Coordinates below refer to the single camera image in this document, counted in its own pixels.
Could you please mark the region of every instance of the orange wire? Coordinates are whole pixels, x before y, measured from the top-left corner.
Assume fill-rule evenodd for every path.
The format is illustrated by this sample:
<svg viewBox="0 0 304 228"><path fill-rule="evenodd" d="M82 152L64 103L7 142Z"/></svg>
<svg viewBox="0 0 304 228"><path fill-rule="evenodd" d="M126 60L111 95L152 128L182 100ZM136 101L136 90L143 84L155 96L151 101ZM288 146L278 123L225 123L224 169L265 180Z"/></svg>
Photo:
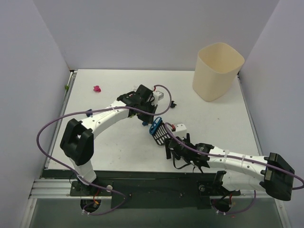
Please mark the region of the orange wire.
<svg viewBox="0 0 304 228"><path fill-rule="evenodd" d="M99 189L98 189L97 193L93 196L94 203L97 204L97 205L98 205L99 203L95 200L95 197L98 195L98 193L99 193Z"/></svg>

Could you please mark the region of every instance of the tabletop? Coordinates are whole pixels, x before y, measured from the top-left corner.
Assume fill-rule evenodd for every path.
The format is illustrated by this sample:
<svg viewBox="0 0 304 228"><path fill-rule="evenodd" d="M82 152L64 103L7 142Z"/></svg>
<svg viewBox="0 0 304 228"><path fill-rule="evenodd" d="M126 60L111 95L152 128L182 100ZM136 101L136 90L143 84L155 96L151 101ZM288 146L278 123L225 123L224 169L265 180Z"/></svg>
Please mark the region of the tabletop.
<svg viewBox="0 0 304 228"><path fill-rule="evenodd" d="M154 70L94 70L80 69L77 72L65 114L101 109L110 105L119 95L130 92L134 86L143 84L148 88L161 84L166 86L175 108L163 114L165 122L184 123L190 133L191 142L208 143L232 152L258 155L257 144L250 124L240 84L236 78L229 91L213 102L205 102L192 89L194 71L154 71ZM100 86L101 92L93 91ZM166 109L169 96L165 90L159 101L157 113ZM63 119L52 156L72 166L60 149L59 144L67 122L86 115ZM119 121L102 132L94 141L93 168L99 171L148 171L148 172L192 172L188 166L177 170L172 160L166 159L165 148L158 146L149 134L149 126L143 126L137 118ZM182 166L184 161L176 162ZM48 169L64 170L55 161L50 161ZM215 169L203 169L214 172Z"/></svg>

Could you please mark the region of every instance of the small red toy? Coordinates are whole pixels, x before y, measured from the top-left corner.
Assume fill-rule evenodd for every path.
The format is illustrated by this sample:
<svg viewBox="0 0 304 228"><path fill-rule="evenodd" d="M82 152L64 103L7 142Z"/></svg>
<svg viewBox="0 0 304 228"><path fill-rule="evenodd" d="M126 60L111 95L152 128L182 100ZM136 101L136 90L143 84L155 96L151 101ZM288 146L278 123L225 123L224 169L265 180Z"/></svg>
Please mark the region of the small red toy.
<svg viewBox="0 0 304 228"><path fill-rule="evenodd" d="M93 90L98 93L101 92L101 88L98 85L94 86Z"/></svg>

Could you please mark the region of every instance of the gray floor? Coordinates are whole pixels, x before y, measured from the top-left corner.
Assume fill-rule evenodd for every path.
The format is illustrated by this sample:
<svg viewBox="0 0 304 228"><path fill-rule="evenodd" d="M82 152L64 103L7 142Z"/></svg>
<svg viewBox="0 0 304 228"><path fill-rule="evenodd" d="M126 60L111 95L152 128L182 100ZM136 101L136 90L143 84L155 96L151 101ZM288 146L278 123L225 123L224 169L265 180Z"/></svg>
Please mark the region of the gray floor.
<svg viewBox="0 0 304 228"><path fill-rule="evenodd" d="M251 199L235 199L234 210L245 208ZM282 228L275 201L257 199L247 212L231 216L215 210L119 209L103 216L81 215L78 199L38 199L31 228ZM103 202L104 210L109 201Z"/></svg>

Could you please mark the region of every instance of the white cylinder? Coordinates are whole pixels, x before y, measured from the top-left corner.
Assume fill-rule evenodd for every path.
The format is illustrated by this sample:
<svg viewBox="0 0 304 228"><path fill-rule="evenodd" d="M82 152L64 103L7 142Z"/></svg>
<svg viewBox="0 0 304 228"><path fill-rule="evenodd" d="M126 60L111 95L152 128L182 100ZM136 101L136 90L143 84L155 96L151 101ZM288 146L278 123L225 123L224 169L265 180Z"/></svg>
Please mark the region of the white cylinder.
<svg viewBox="0 0 304 228"><path fill-rule="evenodd" d="M241 54L228 44L215 43L203 48L195 67L194 91L205 101L223 96L244 62Z"/></svg>

